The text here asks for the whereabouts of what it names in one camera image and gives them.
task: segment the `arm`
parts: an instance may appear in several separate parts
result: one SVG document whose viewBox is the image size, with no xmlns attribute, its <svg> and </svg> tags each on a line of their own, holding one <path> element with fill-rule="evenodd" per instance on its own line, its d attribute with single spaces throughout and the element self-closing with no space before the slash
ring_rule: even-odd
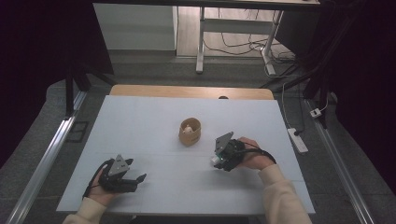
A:
<svg viewBox="0 0 396 224">
<path fill-rule="evenodd" d="M 254 140 L 245 137 L 238 140 L 247 143 L 246 148 L 252 148 L 250 145 L 258 147 Z M 294 186 L 291 181 L 285 179 L 277 164 L 258 153 L 249 153 L 240 166 L 260 170 L 259 177 L 264 184 L 263 204 L 268 223 L 311 223 Z"/>
<path fill-rule="evenodd" d="M 105 212 L 106 207 L 110 204 L 111 200 L 118 194 L 106 192 L 98 183 L 99 176 L 102 171 L 98 173 L 93 180 L 92 188 L 88 198 L 82 200 L 81 206 L 77 213 L 69 215 L 64 220 L 64 224 L 93 224 L 99 223 L 102 214 Z"/>
</svg>

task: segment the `table leg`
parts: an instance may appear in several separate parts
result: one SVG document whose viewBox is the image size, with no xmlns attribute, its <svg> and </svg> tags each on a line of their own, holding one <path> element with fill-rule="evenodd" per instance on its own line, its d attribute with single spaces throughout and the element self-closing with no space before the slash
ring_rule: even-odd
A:
<svg viewBox="0 0 396 224">
<path fill-rule="evenodd" d="M 277 26 L 279 25 L 280 17 L 282 16 L 283 11 L 278 11 L 273 21 L 273 27 L 271 33 L 268 35 L 267 43 L 265 44 L 265 48 L 262 49 L 262 57 L 264 58 L 265 67 L 268 71 L 269 76 L 274 76 L 276 74 L 273 65 L 271 64 L 271 58 L 269 57 L 269 52 L 271 50 L 272 42 L 274 41 L 274 37 L 276 34 Z"/>
<path fill-rule="evenodd" d="M 202 74 L 204 71 L 204 29 L 205 29 L 205 8 L 201 7 L 201 19 L 199 21 L 199 42 L 198 42 L 198 55 L 196 73 Z"/>
</svg>

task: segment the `wooden table edge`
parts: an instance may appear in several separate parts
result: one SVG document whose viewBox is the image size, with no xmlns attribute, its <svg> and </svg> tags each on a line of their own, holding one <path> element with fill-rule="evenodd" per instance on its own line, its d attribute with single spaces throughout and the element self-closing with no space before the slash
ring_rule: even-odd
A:
<svg viewBox="0 0 396 224">
<path fill-rule="evenodd" d="M 113 86 L 109 95 L 207 99 L 219 99 L 220 96 L 226 96 L 235 100 L 274 100 L 274 95 L 267 89 L 121 84 Z"/>
</svg>

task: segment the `beige sleeve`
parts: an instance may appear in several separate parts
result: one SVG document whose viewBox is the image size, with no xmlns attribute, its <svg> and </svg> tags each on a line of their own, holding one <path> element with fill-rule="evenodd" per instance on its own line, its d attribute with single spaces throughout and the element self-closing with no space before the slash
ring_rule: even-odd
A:
<svg viewBox="0 0 396 224">
<path fill-rule="evenodd" d="M 263 204 L 269 224 L 312 223 L 294 186 L 277 164 L 261 170 L 259 176 L 264 184 Z"/>
<path fill-rule="evenodd" d="M 69 215 L 64 220 L 64 224 L 93 224 L 99 223 L 106 207 L 90 198 L 84 198 L 77 213 Z"/>
</svg>

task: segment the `metal frame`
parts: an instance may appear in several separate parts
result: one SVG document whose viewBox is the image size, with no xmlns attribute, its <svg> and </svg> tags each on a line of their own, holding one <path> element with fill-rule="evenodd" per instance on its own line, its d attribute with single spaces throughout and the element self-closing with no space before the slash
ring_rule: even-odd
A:
<svg viewBox="0 0 396 224">
<path fill-rule="evenodd" d="M 200 29 L 197 63 L 195 72 L 202 74 L 204 72 L 204 32 L 210 33 L 231 33 L 231 34 L 253 34 L 253 35 L 269 35 L 268 41 L 262 52 L 262 57 L 265 60 L 265 66 L 269 71 L 269 75 L 274 75 L 274 67 L 270 64 L 268 56 L 271 44 L 274 40 L 277 26 L 279 25 L 281 12 L 276 16 L 275 21 L 241 21 L 241 20 L 225 20 L 225 19 L 205 19 L 205 8 L 200 8 Z"/>
<path fill-rule="evenodd" d="M 17 204 L 8 217 L 7 224 L 22 223 L 25 220 L 30 208 L 33 205 L 33 202 L 35 201 L 35 197 L 37 196 L 41 186 L 47 178 L 48 173 L 50 172 L 50 167 L 55 161 L 58 152 L 61 150 L 62 144 L 64 143 L 64 140 L 76 119 L 76 115 L 85 99 L 86 94 L 86 92 L 80 91 L 76 96 L 74 101 L 74 112 L 71 114 L 69 119 L 65 119 L 59 126 L 58 131 L 52 138 L 49 147 L 47 148 L 40 163 L 37 165 L 37 168 L 30 178 L 29 183 L 26 185 L 21 197 L 18 199 Z"/>
<path fill-rule="evenodd" d="M 271 64 L 271 58 L 269 53 L 271 50 L 272 42 L 274 41 L 277 27 L 279 26 L 280 18 L 282 17 L 283 11 L 278 11 L 275 20 L 272 22 L 272 30 L 268 35 L 268 40 L 262 50 L 262 58 L 265 62 L 265 67 L 267 68 L 268 76 L 274 76 L 276 74 L 274 66 Z"/>
<path fill-rule="evenodd" d="M 315 109 L 312 106 L 313 103 L 310 101 L 305 100 L 305 106 L 308 111 Z M 366 202 L 364 201 L 363 197 L 361 196 L 361 192 L 359 191 L 358 187 L 356 186 L 355 182 L 353 181 L 340 153 L 338 152 L 337 147 L 332 140 L 329 132 L 322 127 L 320 121 L 314 119 L 315 126 L 318 130 L 320 138 L 329 153 L 329 157 L 332 160 L 332 164 L 337 172 L 338 176 L 340 177 L 341 183 L 346 190 L 346 194 L 349 196 L 350 201 L 355 209 L 355 212 L 361 221 L 364 224 L 372 224 L 375 223 L 369 208 L 367 207 Z"/>
</svg>

